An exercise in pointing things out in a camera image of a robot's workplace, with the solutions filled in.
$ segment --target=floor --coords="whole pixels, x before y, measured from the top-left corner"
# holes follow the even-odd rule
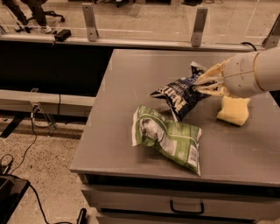
[[[280,12],[278,0],[215,0],[203,3],[208,7],[203,41],[219,43],[241,43],[249,41],[261,44]],[[22,11],[30,16],[26,5],[19,2]],[[43,5],[45,10],[55,10],[63,14],[66,22],[48,18],[48,24],[59,31],[70,28],[74,36],[86,37],[81,2],[49,0]],[[196,7],[171,0],[170,4],[160,1],[136,0],[117,8],[114,3],[94,4],[94,16],[99,35],[104,38],[148,39],[166,41],[190,41],[193,32]],[[14,32],[16,23],[4,6],[0,6],[0,24],[7,32]],[[38,35],[38,29],[32,33]],[[12,117],[0,116],[0,133]],[[81,208],[87,209],[87,223],[96,224],[96,211],[89,208],[80,191],[81,182],[76,174],[69,171],[83,124],[59,123],[53,136],[48,129],[36,128],[36,142],[26,153],[22,165],[13,174],[29,179],[37,189],[48,222],[76,222]],[[34,141],[30,119],[24,119],[7,137],[0,138],[0,157],[10,153],[15,158],[16,167],[25,150]],[[39,204],[31,189],[27,191],[10,218],[9,224],[45,223]],[[280,223],[280,220],[259,224]]]

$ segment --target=gray table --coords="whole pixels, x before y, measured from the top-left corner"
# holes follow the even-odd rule
[[[196,61],[210,67],[233,52],[114,50],[84,129],[71,171],[145,179],[280,187],[280,110],[270,94],[252,98],[242,127],[216,120],[221,98],[201,101],[184,119],[202,128],[201,177],[151,147],[132,147],[132,116],[140,104],[172,119],[164,100],[150,93],[189,76]]]

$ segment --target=green chip bag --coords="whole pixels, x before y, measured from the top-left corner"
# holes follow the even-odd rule
[[[152,146],[169,159],[200,175],[201,128],[166,120],[156,110],[139,106],[133,115],[132,145]]]

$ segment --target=black chip bag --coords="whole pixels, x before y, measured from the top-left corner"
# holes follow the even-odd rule
[[[171,108],[174,119],[180,122],[182,122],[185,115],[190,112],[199,101],[210,96],[209,94],[193,91],[193,83],[195,83],[206,69],[196,62],[192,62],[191,69],[191,78],[183,77],[175,80],[150,94],[151,97],[165,99]]]

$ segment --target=person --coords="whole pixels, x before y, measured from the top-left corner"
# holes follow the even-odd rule
[[[41,7],[41,4],[44,4],[46,0],[21,0],[21,2],[28,5],[43,33],[52,31],[52,28],[46,24],[46,15]],[[11,10],[17,20],[23,24],[25,30],[29,32],[28,20],[20,10],[17,0],[3,0],[3,4]]]

